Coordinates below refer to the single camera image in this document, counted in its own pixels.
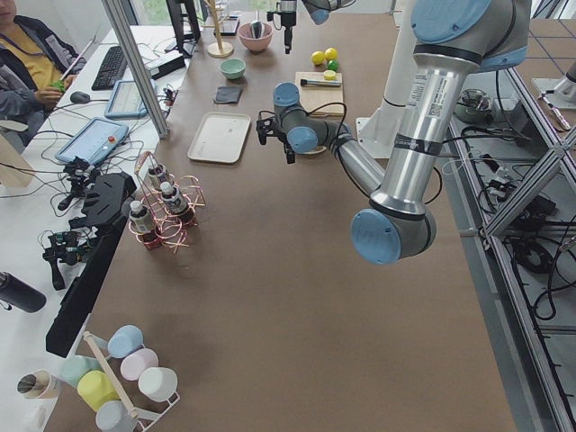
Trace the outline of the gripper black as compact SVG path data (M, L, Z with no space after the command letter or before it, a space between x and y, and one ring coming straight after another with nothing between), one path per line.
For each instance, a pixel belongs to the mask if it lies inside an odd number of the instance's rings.
M286 163L294 164L296 160L295 152L289 144L287 136L279 129L275 115L272 113L270 116L264 118L260 113L256 120L256 133L259 143L264 146L268 138L277 138L283 143L283 152L285 154Z
M280 25L284 27L284 52L290 54L292 50L292 27L296 25L296 0L279 0L274 3L274 9L266 12L266 19L271 22L276 15L280 17Z

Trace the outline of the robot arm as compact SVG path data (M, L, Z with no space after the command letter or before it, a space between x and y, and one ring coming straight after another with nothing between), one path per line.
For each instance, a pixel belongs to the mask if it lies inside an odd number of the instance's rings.
M369 198L355 215L351 239L365 260L386 265L424 252L436 222L423 201L436 158L470 74L512 68L527 54L528 1L417 1L404 29L415 37L416 70L387 166L380 166L340 121L311 117L298 87L274 89L274 113L258 120L262 144L283 143L289 162L324 146Z
M302 4L315 24L324 23L329 15L339 9L349 7L354 0L303 0ZM272 22L275 16L280 17L280 28L284 30L284 52L290 54L293 47L293 28L297 23L296 0L276 1L274 10L266 12L266 19Z

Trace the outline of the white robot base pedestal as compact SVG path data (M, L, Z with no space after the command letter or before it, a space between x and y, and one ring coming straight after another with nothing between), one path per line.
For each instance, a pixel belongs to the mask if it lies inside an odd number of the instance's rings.
M389 158L394 139L401 125L417 65L413 59L416 38L411 29L410 17L414 0L409 0L403 10L391 66L382 96L382 103L371 117L356 119L359 144L377 159Z

